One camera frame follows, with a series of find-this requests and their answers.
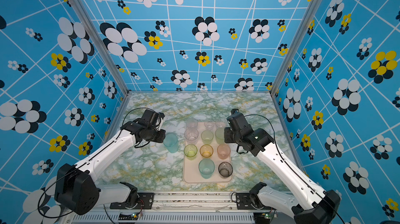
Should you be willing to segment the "light green textured cup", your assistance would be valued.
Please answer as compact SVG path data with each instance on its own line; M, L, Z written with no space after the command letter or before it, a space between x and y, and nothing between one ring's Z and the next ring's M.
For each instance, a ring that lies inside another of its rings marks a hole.
M217 128L216 129L215 138L216 138L216 142L218 144L224 144L225 143L224 133L225 133L225 129L224 128Z

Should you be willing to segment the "clear faceted glass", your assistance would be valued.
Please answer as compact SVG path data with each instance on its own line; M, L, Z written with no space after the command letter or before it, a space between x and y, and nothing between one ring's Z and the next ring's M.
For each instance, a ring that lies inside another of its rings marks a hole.
M215 125L217 128L225 128L226 123L224 121L215 121Z

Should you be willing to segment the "pink textured cup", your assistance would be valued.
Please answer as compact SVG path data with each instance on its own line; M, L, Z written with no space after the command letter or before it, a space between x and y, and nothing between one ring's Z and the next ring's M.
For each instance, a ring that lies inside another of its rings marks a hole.
M231 148L227 144L220 144L217 148L217 155L220 159L227 159L230 157Z

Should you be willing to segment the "teal textured cup front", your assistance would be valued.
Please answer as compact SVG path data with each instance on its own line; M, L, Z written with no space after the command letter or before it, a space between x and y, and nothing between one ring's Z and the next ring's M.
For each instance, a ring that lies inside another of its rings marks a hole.
M179 149L178 137L174 133L166 134L163 144L170 153L176 153Z

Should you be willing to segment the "teal textured cup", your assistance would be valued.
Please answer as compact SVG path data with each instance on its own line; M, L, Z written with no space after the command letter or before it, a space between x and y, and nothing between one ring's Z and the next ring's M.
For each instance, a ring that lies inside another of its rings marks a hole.
M166 134L163 144L170 153L176 153L179 149L178 137L174 133Z
M199 172L204 179L209 179L215 171L215 164L209 158L203 158L199 162Z

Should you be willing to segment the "pale green textured cup front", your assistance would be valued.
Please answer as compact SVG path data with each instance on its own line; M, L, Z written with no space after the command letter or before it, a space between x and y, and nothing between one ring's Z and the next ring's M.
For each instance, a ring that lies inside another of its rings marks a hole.
M201 138L204 144L210 145L213 142L214 134L211 130L204 130L201 134Z

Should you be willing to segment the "amber yellow glass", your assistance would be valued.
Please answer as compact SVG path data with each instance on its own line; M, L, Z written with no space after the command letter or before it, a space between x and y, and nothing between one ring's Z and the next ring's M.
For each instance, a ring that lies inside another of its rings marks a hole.
M203 158L210 158L214 153L214 149L209 144L202 145L200 148L200 154Z

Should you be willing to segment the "dark grey tumbler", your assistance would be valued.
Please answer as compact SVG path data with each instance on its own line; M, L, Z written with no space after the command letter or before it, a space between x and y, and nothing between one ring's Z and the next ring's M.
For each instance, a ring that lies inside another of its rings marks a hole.
M229 162L222 162L218 166L218 172L221 177L228 178L233 174L233 167Z

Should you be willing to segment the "clear smooth glass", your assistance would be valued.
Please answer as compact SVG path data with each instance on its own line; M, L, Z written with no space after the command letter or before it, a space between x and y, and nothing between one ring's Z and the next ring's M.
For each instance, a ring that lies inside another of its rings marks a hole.
M188 144L196 144L198 142L199 131L197 128L187 128L184 135Z

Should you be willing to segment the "green smooth glass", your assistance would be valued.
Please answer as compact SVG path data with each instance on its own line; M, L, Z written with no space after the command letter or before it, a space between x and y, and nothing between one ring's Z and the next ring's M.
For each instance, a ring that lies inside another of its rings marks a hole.
M188 144L184 148L185 158L187 158L190 161L196 158L197 153L198 153L198 148L196 147L196 145Z

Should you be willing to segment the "clear ribbed glass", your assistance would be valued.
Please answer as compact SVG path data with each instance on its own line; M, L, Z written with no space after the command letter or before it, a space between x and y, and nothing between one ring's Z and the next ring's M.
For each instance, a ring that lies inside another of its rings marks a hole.
M205 122L205 123L204 123L204 126L205 126L207 129L212 130L212 129L214 128L214 126L215 126L215 122Z

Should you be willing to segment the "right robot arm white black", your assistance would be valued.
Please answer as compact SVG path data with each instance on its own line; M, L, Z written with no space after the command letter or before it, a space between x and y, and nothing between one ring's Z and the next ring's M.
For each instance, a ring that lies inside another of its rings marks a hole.
M265 163L289 189L289 193L284 193L259 182L249 192L254 209L270 207L297 224L329 224L339 216L339 195L307 177L278 147L274 134L261 128L254 130L238 109L231 110L227 122L225 143L235 143L245 154L251 153Z

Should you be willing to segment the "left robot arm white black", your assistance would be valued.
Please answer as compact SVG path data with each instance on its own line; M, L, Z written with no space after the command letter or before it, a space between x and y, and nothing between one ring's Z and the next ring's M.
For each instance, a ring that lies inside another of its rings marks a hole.
M103 171L126 150L141 147L142 141L162 143L166 131L162 128L165 115L146 108L142 117L124 123L104 145L74 165L65 164L57 172L54 199L78 215L88 213L98 205L123 203L137 206L137 188L127 182L97 186Z

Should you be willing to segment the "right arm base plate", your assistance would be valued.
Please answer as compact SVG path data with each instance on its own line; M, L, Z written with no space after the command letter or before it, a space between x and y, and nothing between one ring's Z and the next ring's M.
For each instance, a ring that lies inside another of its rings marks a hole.
M236 204L238 210L274 210L274 208L262 204L255 194L233 192L231 201Z

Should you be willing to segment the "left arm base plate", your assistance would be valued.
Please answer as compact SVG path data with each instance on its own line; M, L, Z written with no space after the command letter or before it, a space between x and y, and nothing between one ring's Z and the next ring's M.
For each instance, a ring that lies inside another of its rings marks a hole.
M122 203L111 203L110 209L152 209L154 193L137 193Z

